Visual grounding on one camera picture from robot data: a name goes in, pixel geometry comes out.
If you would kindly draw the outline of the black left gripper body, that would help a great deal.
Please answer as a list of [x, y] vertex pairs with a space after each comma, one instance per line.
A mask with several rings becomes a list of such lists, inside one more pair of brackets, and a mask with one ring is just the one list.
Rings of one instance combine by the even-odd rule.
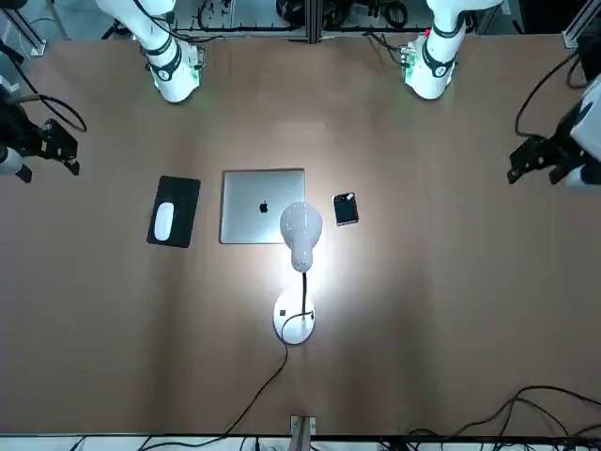
[[586, 151], [572, 136], [572, 131], [586, 113], [570, 110], [559, 121], [555, 132], [539, 146], [539, 163], [585, 163]]

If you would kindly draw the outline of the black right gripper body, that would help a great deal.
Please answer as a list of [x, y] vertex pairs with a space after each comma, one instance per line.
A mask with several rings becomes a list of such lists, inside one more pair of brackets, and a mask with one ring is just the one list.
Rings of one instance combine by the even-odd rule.
[[43, 130], [29, 120], [21, 105], [1, 106], [1, 144], [21, 155], [42, 154]]

